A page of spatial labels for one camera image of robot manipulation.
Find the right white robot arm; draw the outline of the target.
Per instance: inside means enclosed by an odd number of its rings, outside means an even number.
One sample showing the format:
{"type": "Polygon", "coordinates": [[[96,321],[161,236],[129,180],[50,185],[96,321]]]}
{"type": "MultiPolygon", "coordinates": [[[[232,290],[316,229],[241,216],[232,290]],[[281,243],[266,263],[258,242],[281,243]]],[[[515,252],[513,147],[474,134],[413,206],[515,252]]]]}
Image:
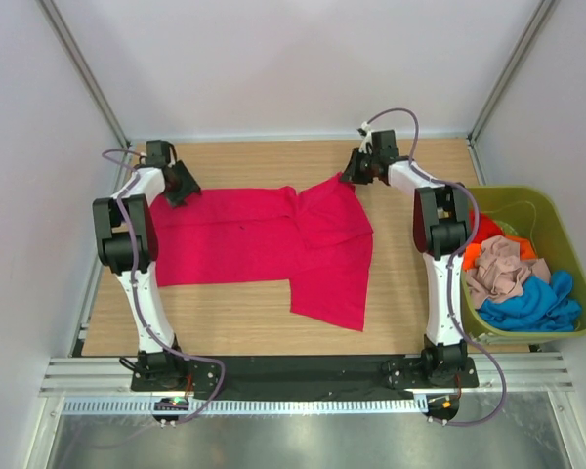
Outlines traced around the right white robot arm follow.
{"type": "Polygon", "coordinates": [[[412,236],[423,256],[428,282],[424,349],[415,366],[431,386],[448,386],[467,366],[460,318],[462,254],[472,233],[469,193],[422,170],[406,157],[354,148],[341,180],[367,185],[379,180],[413,196],[412,236]]]}

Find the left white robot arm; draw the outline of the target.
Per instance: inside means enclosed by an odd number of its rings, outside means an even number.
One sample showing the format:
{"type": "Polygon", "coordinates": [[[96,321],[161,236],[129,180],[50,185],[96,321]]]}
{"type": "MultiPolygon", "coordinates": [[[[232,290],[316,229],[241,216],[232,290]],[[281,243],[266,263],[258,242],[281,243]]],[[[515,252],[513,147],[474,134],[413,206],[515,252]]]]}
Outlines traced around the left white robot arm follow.
{"type": "Polygon", "coordinates": [[[178,161],[132,168],[117,192],[93,202],[99,259],[122,285],[139,336],[137,358],[125,365],[135,378],[155,380],[167,391],[186,383],[188,369],[158,290],[159,246],[150,207],[163,196],[177,208],[199,192],[199,184],[178,161]]]}

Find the magenta red t shirt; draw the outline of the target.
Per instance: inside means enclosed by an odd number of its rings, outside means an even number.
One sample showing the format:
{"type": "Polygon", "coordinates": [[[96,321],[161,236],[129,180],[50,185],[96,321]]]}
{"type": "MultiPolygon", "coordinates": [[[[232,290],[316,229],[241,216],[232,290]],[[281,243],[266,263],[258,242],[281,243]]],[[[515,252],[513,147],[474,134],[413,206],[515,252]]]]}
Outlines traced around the magenta red t shirt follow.
{"type": "Polygon", "coordinates": [[[294,314],[361,331],[373,228],[353,186],[205,190],[150,207],[161,287],[286,280],[294,314]]]}

